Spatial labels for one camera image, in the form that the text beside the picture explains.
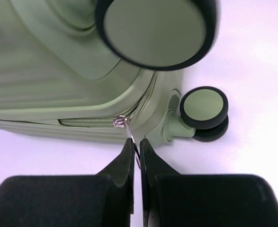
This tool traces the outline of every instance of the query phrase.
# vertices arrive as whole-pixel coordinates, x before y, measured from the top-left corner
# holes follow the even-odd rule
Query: luggage
[[[181,99],[182,69],[216,32],[215,0],[0,0],[0,129],[124,142],[211,141],[228,127],[213,87]]]

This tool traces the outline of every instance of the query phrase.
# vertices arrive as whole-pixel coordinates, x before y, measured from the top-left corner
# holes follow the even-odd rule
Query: open zipper
[[[106,118],[72,118],[72,119],[61,119],[59,122],[65,126],[72,127],[93,127],[93,128],[113,128],[113,118],[123,115],[129,118],[129,125],[132,124],[137,117],[142,113],[144,108],[146,107],[151,95],[152,91],[158,76],[158,72],[154,72],[152,75],[152,79],[138,102],[136,102],[133,106],[124,110],[121,113],[117,113],[113,116],[109,116]]]

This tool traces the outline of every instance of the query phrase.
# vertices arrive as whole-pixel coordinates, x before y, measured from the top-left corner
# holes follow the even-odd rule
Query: metal zipper slider
[[[112,119],[112,123],[113,123],[115,128],[125,128],[126,129],[128,137],[134,143],[134,146],[135,146],[135,159],[137,161],[137,164],[138,164],[139,168],[141,169],[140,153],[139,153],[137,144],[135,142],[135,139],[134,139],[134,137],[133,137],[133,135],[131,133],[131,130],[129,128],[129,122],[130,122],[129,117],[125,117],[123,115],[120,115],[120,116],[115,117],[115,118]]]

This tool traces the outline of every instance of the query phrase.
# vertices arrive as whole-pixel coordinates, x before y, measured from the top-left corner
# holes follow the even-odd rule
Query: wheel
[[[113,53],[140,68],[179,70],[210,50],[215,0],[98,0],[96,28]]]
[[[215,87],[197,87],[183,96],[180,113],[188,126],[198,130],[212,129],[226,119],[228,100]]]
[[[228,116],[222,123],[211,129],[197,129],[195,135],[192,137],[194,140],[200,142],[211,142],[222,137],[228,129],[229,119]]]

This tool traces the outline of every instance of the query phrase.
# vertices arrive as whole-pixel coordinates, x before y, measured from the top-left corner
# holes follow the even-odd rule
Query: white table
[[[210,85],[227,94],[229,130],[212,143],[176,139],[157,153],[183,174],[262,176],[278,199],[278,0],[221,0],[217,42],[185,73],[184,92]],[[0,183],[11,175],[95,174],[121,148],[0,131]],[[137,169],[132,227],[143,224],[141,205]]]

